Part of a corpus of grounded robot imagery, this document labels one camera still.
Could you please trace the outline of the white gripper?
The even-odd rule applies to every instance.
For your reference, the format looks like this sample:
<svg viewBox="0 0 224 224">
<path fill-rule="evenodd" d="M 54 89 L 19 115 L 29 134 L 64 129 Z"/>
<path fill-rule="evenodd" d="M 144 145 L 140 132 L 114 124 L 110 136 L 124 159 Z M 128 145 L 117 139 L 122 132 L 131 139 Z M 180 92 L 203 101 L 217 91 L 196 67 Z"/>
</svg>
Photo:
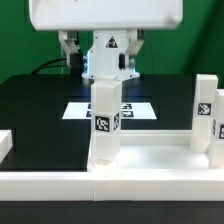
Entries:
<svg viewBox="0 0 224 224">
<path fill-rule="evenodd" d="M 119 68 L 135 67 L 144 43 L 144 31 L 175 29 L 183 19 L 183 0 L 29 0 L 29 13 L 36 30 L 59 31 L 67 65 L 81 69 L 83 54 L 77 31 L 126 31 L 128 46 L 119 54 Z"/>
</svg>

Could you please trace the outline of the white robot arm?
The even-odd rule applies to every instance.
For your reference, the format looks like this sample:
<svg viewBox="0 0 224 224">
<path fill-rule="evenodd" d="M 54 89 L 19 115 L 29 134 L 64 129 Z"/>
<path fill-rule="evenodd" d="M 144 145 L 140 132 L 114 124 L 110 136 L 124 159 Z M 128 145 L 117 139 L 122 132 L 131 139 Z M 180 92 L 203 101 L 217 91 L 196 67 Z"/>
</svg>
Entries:
<svg viewBox="0 0 224 224">
<path fill-rule="evenodd" d="M 146 30 L 174 29 L 183 19 L 183 0 L 28 0 L 38 31 L 56 31 L 67 64 L 80 65 L 79 31 L 93 33 L 85 79 L 137 78 L 135 57 Z"/>
</svg>

